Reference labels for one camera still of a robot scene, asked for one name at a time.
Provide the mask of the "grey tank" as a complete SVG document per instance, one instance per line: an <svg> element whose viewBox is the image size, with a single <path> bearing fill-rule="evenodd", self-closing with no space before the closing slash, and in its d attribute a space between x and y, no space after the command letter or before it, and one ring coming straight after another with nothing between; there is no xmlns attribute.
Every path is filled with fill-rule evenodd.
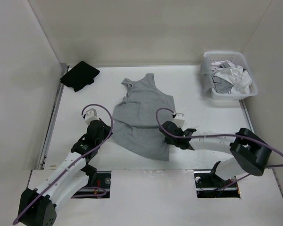
<svg viewBox="0 0 283 226"><path fill-rule="evenodd" d="M214 83L215 90L217 93L219 94L230 94L231 93L233 84L231 84L230 82L222 78L213 76L213 83Z"/></svg>
<svg viewBox="0 0 283 226"><path fill-rule="evenodd" d="M154 75L148 73L139 81L122 81L127 93L113 110L113 139L123 148L148 159L169 161L169 146L159 131L159 122L171 119L168 108L175 111L173 96L164 94L155 84Z"/></svg>

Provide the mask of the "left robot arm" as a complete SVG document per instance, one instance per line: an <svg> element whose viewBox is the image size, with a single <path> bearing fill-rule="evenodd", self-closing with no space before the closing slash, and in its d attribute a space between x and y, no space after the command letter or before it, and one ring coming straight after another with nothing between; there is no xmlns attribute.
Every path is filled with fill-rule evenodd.
<svg viewBox="0 0 283 226"><path fill-rule="evenodd" d="M57 211L80 188L96 184L96 169L88 163L112 135L112 126L92 120L87 131L73 145L62 164L35 189L25 189L20 197L18 216L13 224L51 226Z"/></svg>

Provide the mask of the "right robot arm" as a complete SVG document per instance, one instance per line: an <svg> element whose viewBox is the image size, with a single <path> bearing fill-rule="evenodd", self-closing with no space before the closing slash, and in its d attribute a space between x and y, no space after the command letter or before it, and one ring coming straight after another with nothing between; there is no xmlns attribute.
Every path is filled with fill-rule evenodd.
<svg viewBox="0 0 283 226"><path fill-rule="evenodd" d="M254 176L262 176L271 150L261 144L240 137L209 137L203 134L200 138L187 138L196 129L183 131L172 121L166 121L160 126L159 131L165 136L165 143L174 145L180 149L210 150L227 153L231 157L228 160L218 160L207 176L202 176L198 184L211 184L215 188L223 188L229 185L229 180L243 173Z"/></svg>

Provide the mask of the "folded black tank top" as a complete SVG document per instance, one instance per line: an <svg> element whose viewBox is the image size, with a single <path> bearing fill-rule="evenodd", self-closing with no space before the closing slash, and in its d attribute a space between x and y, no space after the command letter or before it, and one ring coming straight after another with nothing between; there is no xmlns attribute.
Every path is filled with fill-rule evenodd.
<svg viewBox="0 0 283 226"><path fill-rule="evenodd" d="M85 86L93 84L94 78L99 73L98 69L81 61L61 77L60 82L69 88L73 88L74 92L78 92Z"/></svg>

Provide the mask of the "grey tank top in basket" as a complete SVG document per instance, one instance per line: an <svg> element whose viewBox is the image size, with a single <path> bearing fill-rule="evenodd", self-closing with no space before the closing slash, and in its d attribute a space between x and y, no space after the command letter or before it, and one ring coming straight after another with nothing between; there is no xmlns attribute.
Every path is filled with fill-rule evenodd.
<svg viewBox="0 0 283 226"><path fill-rule="evenodd" d="M230 82L222 78L213 76L213 83L214 83L215 90L217 93L219 94L230 94L231 93L233 84L231 84Z"/></svg>

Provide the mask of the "white tank top in basket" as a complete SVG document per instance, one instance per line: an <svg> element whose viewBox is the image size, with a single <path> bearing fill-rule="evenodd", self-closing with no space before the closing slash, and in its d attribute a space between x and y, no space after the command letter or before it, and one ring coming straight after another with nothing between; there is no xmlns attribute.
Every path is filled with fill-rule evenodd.
<svg viewBox="0 0 283 226"><path fill-rule="evenodd" d="M230 61L211 63L212 76L222 78L233 84L230 94L249 94L252 79L246 69Z"/></svg>

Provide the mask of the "grey cloth over basket rim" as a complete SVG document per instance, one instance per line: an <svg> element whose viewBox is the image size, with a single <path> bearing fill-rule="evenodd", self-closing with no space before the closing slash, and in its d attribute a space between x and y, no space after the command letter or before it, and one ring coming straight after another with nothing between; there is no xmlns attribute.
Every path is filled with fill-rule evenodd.
<svg viewBox="0 0 283 226"><path fill-rule="evenodd" d="M202 87L204 93L215 87L210 66L211 65L208 58L205 57L200 66L200 77L202 79Z"/></svg>

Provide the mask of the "white plastic laundry basket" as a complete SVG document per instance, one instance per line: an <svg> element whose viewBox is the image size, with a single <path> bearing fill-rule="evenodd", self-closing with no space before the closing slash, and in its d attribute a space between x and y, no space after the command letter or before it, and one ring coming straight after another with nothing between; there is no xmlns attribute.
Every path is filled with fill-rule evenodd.
<svg viewBox="0 0 283 226"><path fill-rule="evenodd" d="M210 64L217 61L230 61L235 65L240 65L246 69L252 79L252 84L250 85L249 94L219 94L216 92L215 87L210 89L212 98L214 100L243 100L247 97L253 97L258 94L258 88L250 71L250 67L244 57L240 52L232 51L209 51L203 54L203 57L207 57Z"/></svg>

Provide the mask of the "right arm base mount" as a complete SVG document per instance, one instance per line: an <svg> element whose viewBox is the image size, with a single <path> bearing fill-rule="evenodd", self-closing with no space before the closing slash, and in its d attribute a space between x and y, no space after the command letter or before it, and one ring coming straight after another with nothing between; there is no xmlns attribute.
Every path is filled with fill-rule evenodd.
<svg viewBox="0 0 283 226"><path fill-rule="evenodd" d="M232 184L231 179L224 181L209 170L194 171L196 195L198 198L240 198L238 184Z"/></svg>

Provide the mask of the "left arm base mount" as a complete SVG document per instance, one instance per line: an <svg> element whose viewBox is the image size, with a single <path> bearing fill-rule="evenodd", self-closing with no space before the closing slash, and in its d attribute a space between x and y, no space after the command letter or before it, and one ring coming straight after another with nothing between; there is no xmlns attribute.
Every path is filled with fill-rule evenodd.
<svg viewBox="0 0 283 226"><path fill-rule="evenodd" d="M110 198L111 171L98 171L95 179L78 190L72 198L76 199L108 199Z"/></svg>

